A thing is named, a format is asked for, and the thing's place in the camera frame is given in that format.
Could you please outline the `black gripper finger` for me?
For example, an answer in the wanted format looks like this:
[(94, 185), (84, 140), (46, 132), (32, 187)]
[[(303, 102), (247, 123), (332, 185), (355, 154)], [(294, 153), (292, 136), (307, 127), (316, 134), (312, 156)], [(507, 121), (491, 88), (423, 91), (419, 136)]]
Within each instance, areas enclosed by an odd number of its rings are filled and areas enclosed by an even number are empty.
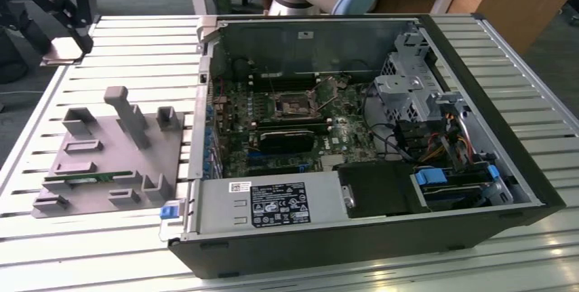
[(98, 0), (50, 0), (51, 14), (64, 25), (83, 54), (92, 51), (94, 40), (88, 28), (95, 21)]
[(46, 33), (43, 32), (40, 26), (36, 24), (35, 20), (30, 18), (27, 7), (24, 3), (19, 4), (20, 7), (20, 33), (28, 40), (32, 48), (40, 55), (46, 55), (51, 50), (51, 40)]

